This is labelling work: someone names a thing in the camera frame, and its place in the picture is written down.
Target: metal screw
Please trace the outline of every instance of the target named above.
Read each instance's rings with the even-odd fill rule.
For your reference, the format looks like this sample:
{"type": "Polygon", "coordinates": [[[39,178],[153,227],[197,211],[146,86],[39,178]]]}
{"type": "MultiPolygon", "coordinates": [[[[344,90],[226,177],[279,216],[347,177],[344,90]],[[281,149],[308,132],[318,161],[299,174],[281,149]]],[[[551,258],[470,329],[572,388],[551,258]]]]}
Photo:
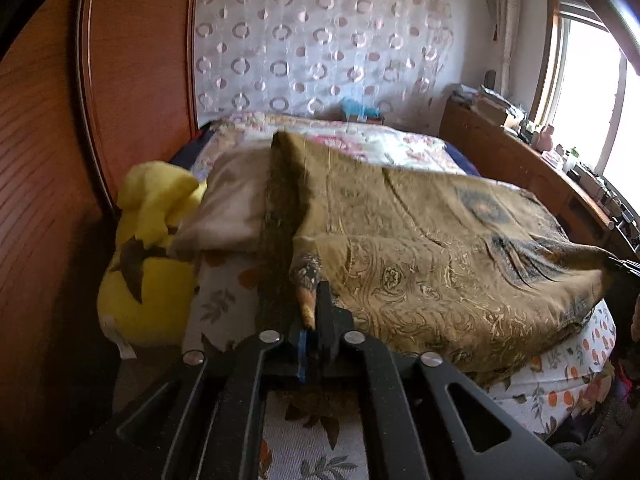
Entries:
{"type": "Polygon", "coordinates": [[[200,350],[189,350],[182,356],[182,361],[189,366],[197,366],[204,361],[204,354],[200,350]]]}
{"type": "Polygon", "coordinates": [[[277,343],[280,341],[280,332],[277,330],[264,330],[260,332],[260,341],[263,343],[277,343]]]}
{"type": "Polygon", "coordinates": [[[420,361],[425,366],[429,366],[431,368],[435,368],[436,366],[440,366],[443,362],[440,354],[436,352],[425,352],[420,356],[420,361]]]}
{"type": "Polygon", "coordinates": [[[364,339],[365,339],[364,334],[357,330],[349,330],[344,335],[344,340],[347,343],[351,343],[352,345],[359,345],[361,343],[364,343],[364,339]]]}

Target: brown blanket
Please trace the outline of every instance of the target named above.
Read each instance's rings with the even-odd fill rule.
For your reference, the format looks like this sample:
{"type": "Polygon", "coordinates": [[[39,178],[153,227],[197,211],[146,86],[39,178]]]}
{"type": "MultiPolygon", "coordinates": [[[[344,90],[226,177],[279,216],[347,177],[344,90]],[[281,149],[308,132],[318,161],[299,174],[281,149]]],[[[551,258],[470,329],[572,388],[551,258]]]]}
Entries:
{"type": "Polygon", "coordinates": [[[290,320],[296,296],[312,326],[326,279],[358,329],[484,383],[577,331],[606,291],[608,253],[569,242],[526,190],[370,166],[290,133],[271,156],[259,326],[290,320]]]}

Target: patterned curtain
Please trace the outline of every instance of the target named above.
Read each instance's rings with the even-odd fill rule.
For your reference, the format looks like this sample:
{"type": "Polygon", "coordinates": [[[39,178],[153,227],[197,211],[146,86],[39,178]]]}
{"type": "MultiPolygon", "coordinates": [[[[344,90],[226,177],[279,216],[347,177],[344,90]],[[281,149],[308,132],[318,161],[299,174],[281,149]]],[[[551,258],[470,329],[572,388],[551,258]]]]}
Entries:
{"type": "Polygon", "coordinates": [[[505,97],[510,94],[511,57],[516,48],[520,0],[496,0],[498,41],[500,42],[500,77],[497,91],[505,97]]]}

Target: wooden cabinet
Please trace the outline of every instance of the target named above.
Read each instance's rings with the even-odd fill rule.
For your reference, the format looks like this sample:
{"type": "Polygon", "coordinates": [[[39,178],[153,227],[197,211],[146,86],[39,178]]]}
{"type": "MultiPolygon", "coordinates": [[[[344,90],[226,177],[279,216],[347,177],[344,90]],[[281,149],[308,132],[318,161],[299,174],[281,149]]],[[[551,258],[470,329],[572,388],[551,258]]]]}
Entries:
{"type": "Polygon", "coordinates": [[[613,223],[604,211],[575,182],[503,129],[449,101],[440,124],[440,138],[459,149],[482,176],[534,193],[556,216],[571,241],[605,245],[613,223]]]}

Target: blanket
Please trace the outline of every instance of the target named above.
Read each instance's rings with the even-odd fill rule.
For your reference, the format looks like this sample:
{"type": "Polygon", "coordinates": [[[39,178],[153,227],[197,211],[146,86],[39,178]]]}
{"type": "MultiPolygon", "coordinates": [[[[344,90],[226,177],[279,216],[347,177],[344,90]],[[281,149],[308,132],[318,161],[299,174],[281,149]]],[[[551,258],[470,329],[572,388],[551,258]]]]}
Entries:
{"type": "Polygon", "coordinates": [[[271,147],[260,247],[258,328],[286,331],[297,309],[312,327],[325,279],[358,329],[479,383],[580,330],[609,285],[609,253],[571,243],[526,190],[370,166],[287,132],[271,147]]]}

